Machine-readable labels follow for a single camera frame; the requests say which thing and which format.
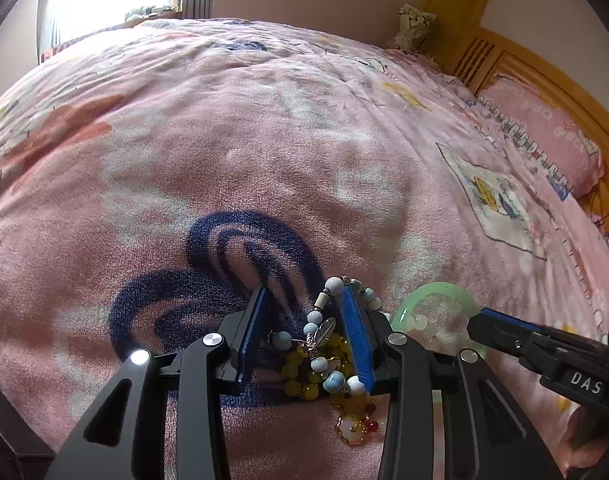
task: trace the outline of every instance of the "silver charm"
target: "silver charm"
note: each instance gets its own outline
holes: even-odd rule
[[[334,317],[329,317],[325,319],[323,323],[318,327],[318,330],[313,334],[313,345],[314,346],[324,346],[327,344],[327,341],[333,334],[333,329],[336,328],[336,319]]]

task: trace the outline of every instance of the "blue swirl pattern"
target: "blue swirl pattern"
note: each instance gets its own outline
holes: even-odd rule
[[[253,210],[216,212],[198,219],[188,232],[185,253],[189,270],[161,269],[137,276],[118,293],[108,328],[111,344],[121,361],[135,349],[146,347],[133,334],[134,322],[143,309],[158,302],[174,300],[154,322],[155,335],[162,341],[164,352],[186,348],[218,327],[224,316],[245,308],[252,290],[233,270],[228,250],[232,242],[243,247],[255,270],[254,285],[262,283],[268,288],[270,282],[278,283],[281,297],[286,298],[286,304],[280,306],[278,295],[270,295],[274,311],[268,316],[268,328],[300,332],[306,314],[286,268],[297,268],[306,288],[303,292],[313,303],[325,286],[315,254],[278,219]],[[282,360],[275,352],[261,350],[256,368],[276,368]],[[252,383],[243,396],[223,401],[229,406],[250,407],[284,402],[284,396]]]

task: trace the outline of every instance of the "light blue bead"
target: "light blue bead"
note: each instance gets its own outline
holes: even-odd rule
[[[362,295],[365,300],[371,301],[376,297],[376,291],[373,288],[366,288]]]
[[[289,350],[291,348],[291,334],[284,330],[277,332],[273,335],[271,342],[278,350]]]
[[[331,372],[323,383],[323,388],[330,394],[337,394],[345,384],[344,375],[340,372]]]
[[[321,325],[323,323],[323,313],[319,310],[312,310],[309,314],[307,314],[307,321],[309,323],[316,323],[316,325]]]
[[[318,325],[316,325],[316,323],[307,323],[302,329],[304,335],[315,334],[316,330],[318,330]]]
[[[327,371],[327,367],[329,366],[329,362],[324,357],[316,357],[315,359],[311,359],[311,369],[314,372],[323,373]]]
[[[334,276],[332,278],[329,278],[325,282],[325,288],[328,288],[329,290],[331,290],[332,296],[339,296],[342,294],[342,289],[344,288],[344,283],[342,282],[342,280],[339,277]]]

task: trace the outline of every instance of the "pink blanket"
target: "pink blanket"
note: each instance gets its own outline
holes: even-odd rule
[[[598,231],[422,58],[158,20],[73,45],[0,98],[0,389],[53,448],[132,350],[187,346],[261,282],[295,335],[339,274],[391,313],[441,280],[585,336],[609,323]],[[329,402],[284,396],[277,359],[223,398],[232,477],[375,478],[382,437],[347,447]],[[568,403],[488,360],[553,449]]]

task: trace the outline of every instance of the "pink pillow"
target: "pink pillow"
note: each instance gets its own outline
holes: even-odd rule
[[[574,196],[587,194],[604,174],[599,147],[535,88],[508,75],[478,94],[478,99],[502,122],[518,147],[542,163],[554,187]]]

